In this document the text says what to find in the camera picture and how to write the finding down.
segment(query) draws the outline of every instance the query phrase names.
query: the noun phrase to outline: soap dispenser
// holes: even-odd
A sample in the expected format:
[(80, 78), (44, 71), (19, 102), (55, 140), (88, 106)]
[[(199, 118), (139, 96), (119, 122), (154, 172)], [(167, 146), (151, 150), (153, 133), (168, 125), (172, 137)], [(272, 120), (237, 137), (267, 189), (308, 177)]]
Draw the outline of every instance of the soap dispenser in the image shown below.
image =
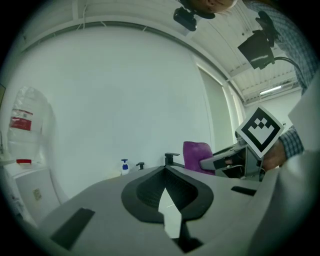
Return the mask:
[(126, 175), (129, 173), (129, 167), (126, 164), (126, 161), (128, 161), (128, 159), (121, 159), (121, 161), (123, 162), (121, 173), (122, 175)]

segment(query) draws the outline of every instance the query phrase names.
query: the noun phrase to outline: white cabinet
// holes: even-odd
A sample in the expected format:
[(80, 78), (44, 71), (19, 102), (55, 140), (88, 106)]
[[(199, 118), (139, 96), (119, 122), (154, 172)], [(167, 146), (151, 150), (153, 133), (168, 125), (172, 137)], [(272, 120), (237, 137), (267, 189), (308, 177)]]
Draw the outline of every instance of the white cabinet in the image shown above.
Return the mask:
[(46, 166), (12, 163), (3, 169), (10, 203), (25, 221), (37, 227), (60, 205)]

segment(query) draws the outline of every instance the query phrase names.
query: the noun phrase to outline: person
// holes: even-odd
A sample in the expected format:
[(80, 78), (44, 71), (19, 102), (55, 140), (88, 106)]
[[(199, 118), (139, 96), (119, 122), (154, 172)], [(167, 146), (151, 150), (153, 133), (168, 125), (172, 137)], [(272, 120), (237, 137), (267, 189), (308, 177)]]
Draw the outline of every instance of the person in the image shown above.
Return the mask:
[[(189, 0), (189, 5), (198, 12), (219, 13), (236, 5), (238, 0)], [(243, 0), (248, 9), (264, 11), (272, 20), (279, 36), (275, 43), (288, 58), (298, 66), (295, 68), (297, 81), (302, 88), (302, 95), (310, 85), (318, 67), (319, 59), (312, 46), (280, 8), (276, 0)], [(271, 149), (264, 155), (263, 167), (266, 171), (284, 164), (287, 159), (304, 151), (302, 142), (294, 126), (282, 134)]]

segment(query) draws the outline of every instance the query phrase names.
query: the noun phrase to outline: checkered shirt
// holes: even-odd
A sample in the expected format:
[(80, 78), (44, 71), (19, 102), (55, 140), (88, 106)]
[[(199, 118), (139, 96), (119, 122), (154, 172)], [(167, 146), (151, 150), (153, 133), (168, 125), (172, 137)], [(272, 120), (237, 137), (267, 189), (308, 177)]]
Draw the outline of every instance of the checkered shirt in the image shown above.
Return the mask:
[[(275, 43), (285, 52), (288, 58), (298, 64), (301, 70), (295, 68), (296, 78), (302, 88), (303, 95), (319, 67), (317, 54), (310, 43), (298, 27), (280, 11), (270, 5), (254, 0), (243, 0), (243, 2), (247, 8), (253, 11), (264, 11), (273, 21), (275, 29), (280, 34)], [(279, 139), (283, 143), (287, 159), (304, 151), (304, 147), (294, 126), (291, 126)]]

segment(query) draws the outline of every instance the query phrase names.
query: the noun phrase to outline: shirt sleeve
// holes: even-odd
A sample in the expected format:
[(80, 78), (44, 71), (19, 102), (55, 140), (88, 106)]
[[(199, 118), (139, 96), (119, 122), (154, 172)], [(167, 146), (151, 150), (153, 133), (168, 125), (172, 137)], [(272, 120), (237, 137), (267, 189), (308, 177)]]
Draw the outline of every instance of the shirt sleeve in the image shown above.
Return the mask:
[(293, 126), (291, 126), (289, 130), (282, 134), (279, 139), (284, 146), (286, 159), (301, 154), (304, 151), (304, 146), (296, 129)]

